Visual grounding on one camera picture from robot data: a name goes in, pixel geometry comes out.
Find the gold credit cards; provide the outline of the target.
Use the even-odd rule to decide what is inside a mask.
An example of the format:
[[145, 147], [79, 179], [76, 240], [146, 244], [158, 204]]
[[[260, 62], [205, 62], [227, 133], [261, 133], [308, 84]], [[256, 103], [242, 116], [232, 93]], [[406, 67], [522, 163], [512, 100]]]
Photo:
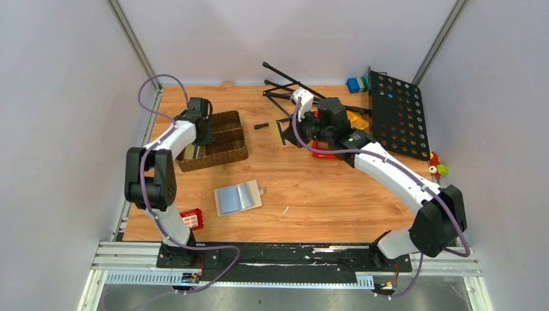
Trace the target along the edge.
[[194, 144], [186, 146], [183, 150], [183, 159], [185, 161], [197, 159], [199, 157], [200, 150], [201, 147]]

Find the brown wicker divided basket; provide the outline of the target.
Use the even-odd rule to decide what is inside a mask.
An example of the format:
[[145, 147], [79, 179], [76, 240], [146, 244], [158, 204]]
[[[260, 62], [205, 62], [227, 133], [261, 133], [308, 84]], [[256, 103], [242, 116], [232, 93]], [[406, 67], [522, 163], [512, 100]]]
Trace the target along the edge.
[[243, 125], [236, 110], [215, 113], [210, 120], [214, 142], [201, 146], [197, 159], [185, 161], [182, 151], [175, 160], [182, 172], [243, 161], [249, 157]]

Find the gold credit card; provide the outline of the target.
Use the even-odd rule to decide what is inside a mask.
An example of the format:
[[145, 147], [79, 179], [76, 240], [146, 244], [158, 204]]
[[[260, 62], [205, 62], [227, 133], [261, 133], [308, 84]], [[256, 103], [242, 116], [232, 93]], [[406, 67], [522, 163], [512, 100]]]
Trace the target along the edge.
[[284, 131], [282, 129], [282, 123], [280, 121], [269, 121], [268, 127], [275, 142], [277, 144], [281, 144], [285, 146], [286, 140], [284, 139]]

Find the white card holder wallet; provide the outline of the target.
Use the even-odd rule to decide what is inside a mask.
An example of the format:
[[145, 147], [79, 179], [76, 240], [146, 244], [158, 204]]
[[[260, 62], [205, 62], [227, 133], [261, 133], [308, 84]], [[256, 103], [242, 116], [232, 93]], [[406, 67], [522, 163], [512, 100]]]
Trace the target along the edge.
[[256, 180], [214, 190], [218, 217], [261, 207], [264, 188]]

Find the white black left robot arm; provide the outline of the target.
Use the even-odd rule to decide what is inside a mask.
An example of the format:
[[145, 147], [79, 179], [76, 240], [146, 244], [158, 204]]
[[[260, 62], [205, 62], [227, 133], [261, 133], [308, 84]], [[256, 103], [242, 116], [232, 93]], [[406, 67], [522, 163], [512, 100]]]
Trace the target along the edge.
[[162, 244], [174, 253], [184, 268], [198, 260], [196, 240], [175, 206], [177, 183], [174, 159], [190, 144], [205, 145], [213, 140], [211, 101], [192, 97], [187, 108], [156, 140], [143, 147], [131, 147], [126, 154], [124, 195], [128, 202], [146, 211], [162, 235]]

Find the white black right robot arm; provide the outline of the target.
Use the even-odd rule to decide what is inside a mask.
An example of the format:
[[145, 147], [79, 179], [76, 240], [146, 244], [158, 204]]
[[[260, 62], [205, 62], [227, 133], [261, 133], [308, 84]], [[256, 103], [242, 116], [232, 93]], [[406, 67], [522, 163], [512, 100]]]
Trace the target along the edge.
[[[464, 232], [467, 220], [464, 198], [454, 185], [441, 187], [415, 173], [383, 145], [363, 130], [352, 128], [346, 110], [337, 98], [325, 98], [319, 103], [327, 116], [314, 116], [311, 112], [312, 97], [307, 94], [292, 95], [295, 105], [288, 129], [283, 135], [287, 141], [312, 152], [331, 154], [350, 167], [364, 172], [380, 182], [397, 196], [414, 215], [412, 225], [399, 230], [389, 230], [370, 244], [370, 262], [377, 270], [387, 270], [402, 255], [418, 253], [437, 257], [450, 252], [450, 244], [460, 239], [462, 252], [454, 255], [468, 257], [471, 254]], [[329, 145], [328, 150], [316, 150], [309, 145], [320, 141]]]

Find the red plastic bin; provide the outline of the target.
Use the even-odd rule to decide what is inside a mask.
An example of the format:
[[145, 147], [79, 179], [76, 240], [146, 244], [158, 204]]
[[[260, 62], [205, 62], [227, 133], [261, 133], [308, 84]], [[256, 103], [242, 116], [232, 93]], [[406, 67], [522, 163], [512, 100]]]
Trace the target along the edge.
[[345, 111], [318, 109], [314, 114], [313, 155], [315, 157], [341, 158], [336, 151], [343, 150], [341, 140], [351, 127]]

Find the yellow transparent tray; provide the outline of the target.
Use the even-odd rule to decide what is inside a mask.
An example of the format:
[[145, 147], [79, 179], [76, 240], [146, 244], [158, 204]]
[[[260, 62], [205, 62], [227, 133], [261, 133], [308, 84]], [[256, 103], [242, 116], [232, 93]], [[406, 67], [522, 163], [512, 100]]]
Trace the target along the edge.
[[369, 128], [370, 128], [370, 124], [367, 120], [363, 119], [360, 115], [352, 112], [352, 111], [347, 111], [346, 112], [347, 114], [347, 117], [350, 121], [350, 125], [352, 128], [355, 128], [355, 129], [358, 129], [358, 130], [363, 130], [363, 131], [368, 131]]

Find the black folding music stand legs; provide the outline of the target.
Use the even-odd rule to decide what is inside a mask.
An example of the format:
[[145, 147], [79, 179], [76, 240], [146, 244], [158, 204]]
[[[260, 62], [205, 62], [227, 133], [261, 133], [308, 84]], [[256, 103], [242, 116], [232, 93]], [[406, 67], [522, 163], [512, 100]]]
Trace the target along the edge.
[[267, 62], [262, 62], [262, 66], [289, 81], [288, 84], [284, 84], [284, 85], [272, 82], [268, 79], [265, 79], [263, 81], [265, 85], [271, 86], [271, 88], [263, 91], [262, 96], [269, 99], [280, 111], [282, 111], [287, 116], [286, 118], [279, 119], [278, 120], [279, 122], [289, 121], [290, 113], [276, 101], [276, 98], [277, 99], [284, 99], [284, 100], [291, 100], [291, 95], [293, 94], [294, 91], [297, 90], [297, 89], [294, 88], [294, 86], [296, 86], [297, 88], [301, 87], [301, 88], [305, 89], [306, 91], [309, 91], [313, 95], [313, 105], [318, 104], [318, 102], [320, 100], [326, 98], [326, 96], [324, 96], [324, 95], [320, 94], [319, 92], [311, 89], [307, 85], [303, 84], [301, 81], [299, 81], [297, 79], [294, 79], [293, 77], [287, 75], [286, 73], [282, 72], [281, 70], [273, 67], [271, 64], [269, 64]]

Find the blue green toy block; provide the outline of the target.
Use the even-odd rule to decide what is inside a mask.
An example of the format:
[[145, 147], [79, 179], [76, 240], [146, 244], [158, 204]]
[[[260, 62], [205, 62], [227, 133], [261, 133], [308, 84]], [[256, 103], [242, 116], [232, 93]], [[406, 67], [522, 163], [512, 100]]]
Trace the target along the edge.
[[346, 87], [349, 93], [367, 93], [370, 89], [370, 79], [367, 76], [348, 78]]

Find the red white toy block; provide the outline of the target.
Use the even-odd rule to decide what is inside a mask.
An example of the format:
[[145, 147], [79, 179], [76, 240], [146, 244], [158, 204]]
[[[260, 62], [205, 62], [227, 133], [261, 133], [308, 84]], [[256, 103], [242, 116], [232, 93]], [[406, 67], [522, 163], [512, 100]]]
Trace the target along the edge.
[[204, 227], [203, 213], [201, 209], [190, 209], [180, 212], [180, 217], [190, 230], [200, 230]]

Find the black perforated music stand desk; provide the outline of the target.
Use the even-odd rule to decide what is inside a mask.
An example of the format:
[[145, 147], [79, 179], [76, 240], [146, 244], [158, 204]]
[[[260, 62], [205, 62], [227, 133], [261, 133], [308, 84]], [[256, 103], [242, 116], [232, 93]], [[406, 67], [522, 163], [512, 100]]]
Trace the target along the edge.
[[375, 140], [388, 151], [428, 161], [431, 151], [419, 87], [373, 70], [368, 81]]

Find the red green small toy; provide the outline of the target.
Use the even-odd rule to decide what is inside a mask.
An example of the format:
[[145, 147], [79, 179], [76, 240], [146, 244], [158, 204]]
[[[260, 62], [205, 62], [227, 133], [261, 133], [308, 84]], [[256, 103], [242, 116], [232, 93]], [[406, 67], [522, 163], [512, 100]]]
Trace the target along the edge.
[[440, 162], [440, 159], [435, 152], [430, 153], [429, 170], [436, 179], [440, 179], [449, 173], [448, 168]]

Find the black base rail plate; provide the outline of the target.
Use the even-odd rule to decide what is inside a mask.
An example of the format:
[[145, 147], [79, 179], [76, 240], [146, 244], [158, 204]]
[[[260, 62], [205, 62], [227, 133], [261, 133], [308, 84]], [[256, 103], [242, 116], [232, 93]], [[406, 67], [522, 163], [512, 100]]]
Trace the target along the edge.
[[162, 244], [158, 268], [197, 270], [201, 280], [219, 277], [222, 282], [351, 283], [357, 272], [412, 271], [410, 257], [375, 259], [368, 244], [237, 243], [240, 256], [227, 244], [207, 242], [201, 251]]

